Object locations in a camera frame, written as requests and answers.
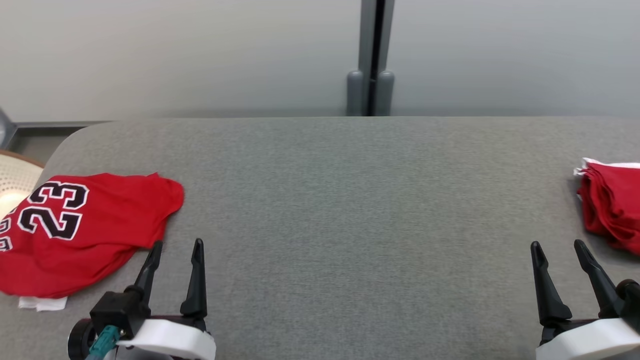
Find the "wicker basket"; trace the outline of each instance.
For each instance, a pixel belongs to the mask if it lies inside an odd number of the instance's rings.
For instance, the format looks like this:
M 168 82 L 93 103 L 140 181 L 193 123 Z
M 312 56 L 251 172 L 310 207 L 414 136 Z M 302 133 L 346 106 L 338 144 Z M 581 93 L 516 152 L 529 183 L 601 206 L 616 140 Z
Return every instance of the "wicker basket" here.
M 29 196 L 43 168 L 35 160 L 0 150 L 0 218 Z

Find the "stack of red clothing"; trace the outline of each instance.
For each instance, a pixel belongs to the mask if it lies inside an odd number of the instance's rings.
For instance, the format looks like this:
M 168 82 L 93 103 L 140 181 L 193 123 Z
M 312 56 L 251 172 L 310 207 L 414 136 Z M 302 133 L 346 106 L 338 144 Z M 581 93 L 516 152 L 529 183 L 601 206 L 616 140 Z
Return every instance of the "stack of red clothing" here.
M 612 247 L 640 255 L 640 168 L 585 159 L 582 186 L 584 225 Z

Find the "gray table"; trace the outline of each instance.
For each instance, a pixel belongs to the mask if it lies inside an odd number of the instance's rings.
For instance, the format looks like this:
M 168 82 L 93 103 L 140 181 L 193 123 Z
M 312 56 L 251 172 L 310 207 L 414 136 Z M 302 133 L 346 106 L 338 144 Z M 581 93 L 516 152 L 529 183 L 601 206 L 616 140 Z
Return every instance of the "gray table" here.
M 597 313 L 573 252 L 614 282 L 640 259 L 582 228 L 572 168 L 639 161 L 640 121 L 610 118 L 191 119 L 101 124 L 53 155 L 56 174 L 182 183 L 151 298 L 178 313 L 205 241 L 217 359 L 533 359 L 529 244 L 574 318 Z M 67 334 L 139 252 L 53 313 L 0 296 L 3 359 L 64 359 Z

